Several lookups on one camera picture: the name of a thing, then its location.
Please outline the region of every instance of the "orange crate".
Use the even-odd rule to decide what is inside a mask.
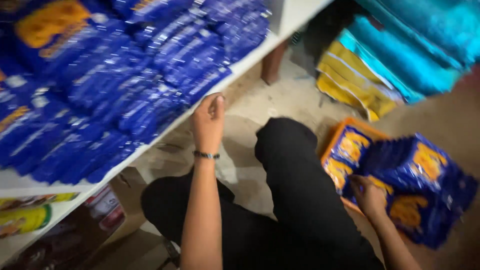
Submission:
[[[332,150],[332,148],[337,143],[338,139],[342,135],[342,132],[347,125],[358,129],[358,131],[360,131],[363,134],[365,134],[366,136],[368,136],[370,139],[372,139],[372,141],[390,139],[390,136],[372,128],[368,124],[364,123],[362,120],[359,120],[359,119],[353,118],[353,117],[347,117],[343,121],[341,121],[340,123],[338,123],[337,125],[332,127],[331,134],[334,134],[333,137],[332,137],[332,140],[330,141],[326,150],[323,153],[318,153],[318,155],[320,157],[320,160],[322,162],[322,167],[325,167],[325,163],[326,163],[327,158],[330,154],[330,151]],[[351,209],[353,209],[353,210],[355,210],[358,213],[363,215],[363,213],[360,211],[358,206],[356,206],[351,201],[349,201],[349,200],[347,200],[343,197],[340,197],[340,198],[342,199],[344,205],[350,207]]]

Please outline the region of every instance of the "person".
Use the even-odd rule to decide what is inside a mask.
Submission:
[[[180,244],[180,268],[384,269],[323,170],[315,134],[297,121],[271,118],[256,134],[255,156],[267,173],[278,221],[233,203],[233,193],[215,177],[213,158],[224,103],[221,94],[209,95],[191,117],[196,150],[212,155],[197,155],[190,173],[157,179],[142,194],[146,218]],[[366,178],[351,180],[386,268],[420,269],[386,214],[382,190]]]

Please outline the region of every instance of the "leg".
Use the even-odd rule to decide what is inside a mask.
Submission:
[[[181,244],[192,172],[153,181],[142,195],[145,217],[168,240]],[[224,269],[266,269],[294,265],[295,240],[276,221],[232,203],[232,192],[217,181],[222,211]]]
[[[339,261],[348,254],[357,266],[373,262],[382,267],[323,170],[315,134],[292,119],[272,118],[257,137],[255,156],[267,172],[278,221],[304,239],[315,239]]]
[[[271,51],[263,59],[262,67],[262,80],[268,85],[273,84],[278,80],[278,70],[280,69],[280,63],[282,62],[283,55],[288,47],[290,39],[280,43],[273,51]]]

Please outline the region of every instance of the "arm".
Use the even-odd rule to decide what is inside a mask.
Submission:
[[[223,135],[224,98],[221,94],[205,97],[191,121],[196,149],[216,154]],[[222,218],[215,160],[212,159],[195,158],[180,265],[184,270],[222,269]]]
[[[353,175],[350,180],[360,209],[377,232],[386,268],[421,270],[385,211],[384,192],[365,177]]]

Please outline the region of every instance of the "wooden leg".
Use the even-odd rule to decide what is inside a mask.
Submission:
[[[280,68],[280,63],[282,62],[283,55],[287,50],[289,42],[290,39],[288,38],[263,59],[262,80],[268,85],[271,85],[278,80],[278,69]]]

